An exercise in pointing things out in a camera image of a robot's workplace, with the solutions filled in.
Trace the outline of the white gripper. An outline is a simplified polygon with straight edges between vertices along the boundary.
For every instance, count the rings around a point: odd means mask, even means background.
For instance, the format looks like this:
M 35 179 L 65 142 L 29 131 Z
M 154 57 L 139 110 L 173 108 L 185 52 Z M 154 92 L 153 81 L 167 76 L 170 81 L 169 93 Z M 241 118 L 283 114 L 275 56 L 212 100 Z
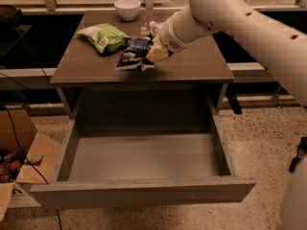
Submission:
M 168 52 L 178 53 L 188 47 L 175 33 L 174 19 L 168 18 L 163 22 L 160 32 L 153 37 L 153 46 L 146 54 L 145 59 L 149 62 L 161 61 L 169 56 Z

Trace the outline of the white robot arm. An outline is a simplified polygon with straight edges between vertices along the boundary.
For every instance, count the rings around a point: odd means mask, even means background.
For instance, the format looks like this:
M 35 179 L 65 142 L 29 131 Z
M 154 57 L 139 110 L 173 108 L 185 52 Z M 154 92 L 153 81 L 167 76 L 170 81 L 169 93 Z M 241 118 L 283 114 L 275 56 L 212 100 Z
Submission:
M 301 106 L 221 117 L 231 160 L 256 186 L 242 203 L 184 207 L 171 230 L 307 230 L 306 162 L 289 166 L 306 133 L 307 45 L 304 33 L 268 18 L 244 0 L 189 0 L 163 28 L 166 43 L 187 45 L 201 34 L 230 35 Z

